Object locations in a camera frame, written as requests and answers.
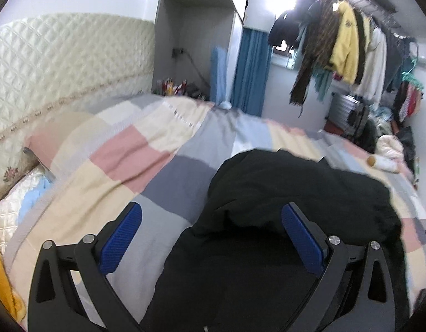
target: headboard cushion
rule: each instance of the headboard cushion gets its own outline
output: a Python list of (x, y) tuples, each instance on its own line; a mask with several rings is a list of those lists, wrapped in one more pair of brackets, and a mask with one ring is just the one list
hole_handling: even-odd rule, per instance
[(154, 24), (51, 14), (0, 27), (0, 199), (36, 162), (24, 138), (64, 110), (152, 87)]

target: bed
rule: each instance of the bed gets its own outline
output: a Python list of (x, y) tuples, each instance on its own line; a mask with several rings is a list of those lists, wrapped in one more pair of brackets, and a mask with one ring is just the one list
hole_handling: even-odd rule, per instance
[[(230, 157), (259, 148), (325, 158), (389, 188), (414, 305), (426, 288), (426, 212), (405, 175), (370, 168), (364, 151), (324, 131), (152, 95), (153, 56), (153, 25), (127, 17), (55, 14), (0, 27), (0, 201), (39, 162), (39, 176), (54, 176), (23, 219), (12, 217), (11, 233), (0, 234), (8, 277), (26, 304), (45, 240), (77, 243), (135, 201), (143, 222), (108, 279), (140, 321), (172, 246), (202, 211), (213, 175)], [(5, 212), (3, 218), (10, 220)], [(73, 278), (90, 319), (102, 324), (79, 275)]]

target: yellow jacket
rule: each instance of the yellow jacket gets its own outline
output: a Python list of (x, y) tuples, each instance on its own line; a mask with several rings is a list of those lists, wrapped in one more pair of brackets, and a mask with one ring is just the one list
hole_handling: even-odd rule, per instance
[(371, 32), (370, 32), (370, 19), (366, 16), (364, 16), (364, 34), (365, 34), (365, 52), (367, 52), (367, 49), (370, 46)]
[(341, 24), (330, 58), (330, 65), (343, 77), (343, 81), (353, 84), (356, 74), (358, 74), (358, 26), (353, 9), (347, 1), (339, 3), (338, 13), (341, 15)]
[(22, 298), (12, 289), (5, 274), (0, 253), (0, 300), (10, 315), (21, 322), (25, 316), (25, 306)]

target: metal screw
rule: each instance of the metal screw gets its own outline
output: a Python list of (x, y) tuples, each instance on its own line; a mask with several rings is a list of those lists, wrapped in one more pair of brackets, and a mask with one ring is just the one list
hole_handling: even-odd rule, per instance
[(371, 246), (374, 250), (378, 250), (378, 249), (380, 249), (380, 248), (381, 248), (381, 245), (380, 245), (378, 242), (376, 242), (376, 241), (372, 241), (372, 242), (370, 242), (370, 246)]
[(53, 246), (53, 241), (47, 240), (42, 244), (42, 248), (45, 250), (48, 250), (48, 248)]
[(328, 238), (328, 241), (332, 244), (332, 245), (339, 245), (341, 243), (341, 239), (338, 236), (330, 236)]
[(82, 241), (84, 243), (92, 243), (95, 240), (95, 235), (85, 235)]

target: electrical cable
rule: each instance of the electrical cable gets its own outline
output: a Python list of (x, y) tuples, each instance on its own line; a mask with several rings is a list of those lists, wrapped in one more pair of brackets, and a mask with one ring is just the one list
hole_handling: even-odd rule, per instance
[(210, 84), (208, 83), (208, 81), (202, 76), (201, 71), (199, 71), (199, 69), (197, 68), (196, 64), (193, 61), (193, 57), (190, 55), (190, 53), (183, 49), (181, 52), (183, 55), (187, 55), (188, 59), (190, 60), (190, 63), (192, 64), (193, 68), (195, 69), (195, 71), (197, 72), (199, 78), (202, 80), (202, 82), (208, 87), (210, 88)]

